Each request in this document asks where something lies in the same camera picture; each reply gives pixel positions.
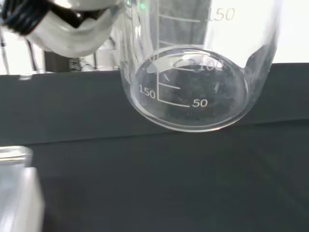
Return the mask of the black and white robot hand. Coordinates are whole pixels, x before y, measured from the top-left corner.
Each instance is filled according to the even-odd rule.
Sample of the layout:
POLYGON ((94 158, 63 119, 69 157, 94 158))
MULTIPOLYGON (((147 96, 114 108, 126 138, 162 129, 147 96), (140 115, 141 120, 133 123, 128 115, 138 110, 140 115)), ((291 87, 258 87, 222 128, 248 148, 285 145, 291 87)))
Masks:
POLYGON ((125 9, 122 0, 2 0, 0 25, 68 58, 95 53, 125 9))

